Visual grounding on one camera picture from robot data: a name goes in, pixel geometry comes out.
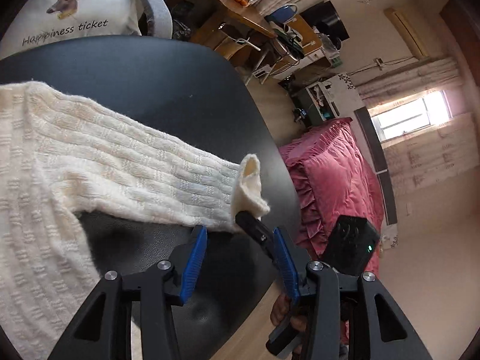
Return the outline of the person's right hand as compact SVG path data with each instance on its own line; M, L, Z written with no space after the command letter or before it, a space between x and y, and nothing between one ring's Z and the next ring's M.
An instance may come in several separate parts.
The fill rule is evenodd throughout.
M270 321L276 327L285 320L290 312L290 299L281 292L273 303L270 313ZM293 315L289 317L289 321L294 329L299 332L306 332L307 319L302 315Z

